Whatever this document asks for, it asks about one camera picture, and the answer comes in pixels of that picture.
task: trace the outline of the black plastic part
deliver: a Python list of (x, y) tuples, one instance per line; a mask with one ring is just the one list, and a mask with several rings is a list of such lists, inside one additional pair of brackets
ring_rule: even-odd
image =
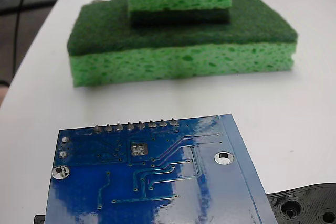
[(278, 224), (336, 224), (336, 184), (268, 194)]
[(34, 224), (44, 224), (45, 215), (35, 215)]

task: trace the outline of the screw hole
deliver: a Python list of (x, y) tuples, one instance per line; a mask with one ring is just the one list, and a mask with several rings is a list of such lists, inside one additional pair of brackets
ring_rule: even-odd
[(230, 152), (218, 152), (215, 161), (220, 165), (229, 165), (233, 162), (233, 155)]
[(335, 214), (332, 212), (326, 212), (323, 216), (322, 219), (325, 223), (334, 223), (335, 222)]
[(298, 202), (290, 200), (281, 206), (281, 211), (288, 218), (294, 218), (301, 213), (301, 206)]

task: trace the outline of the white table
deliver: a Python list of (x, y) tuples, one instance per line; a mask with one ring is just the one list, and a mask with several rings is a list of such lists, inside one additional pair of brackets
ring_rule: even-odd
[(263, 0), (299, 33), (291, 72), (73, 88), (66, 43), (91, 1), (58, 0), (0, 108), (1, 223), (45, 213), (58, 130), (95, 124), (231, 113), (266, 193), (336, 183), (336, 0)]

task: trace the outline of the printed circuit board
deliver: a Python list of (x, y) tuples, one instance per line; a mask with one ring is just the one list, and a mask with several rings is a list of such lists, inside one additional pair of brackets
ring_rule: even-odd
[(46, 224), (276, 223), (231, 115), (61, 130)]

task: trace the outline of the floor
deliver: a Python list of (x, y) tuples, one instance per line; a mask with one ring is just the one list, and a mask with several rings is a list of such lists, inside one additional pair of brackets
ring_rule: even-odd
[[(23, 60), (52, 7), (22, 12), (18, 32), (17, 67)], [(0, 16), (0, 80), (12, 81), (13, 41), (16, 14)]]

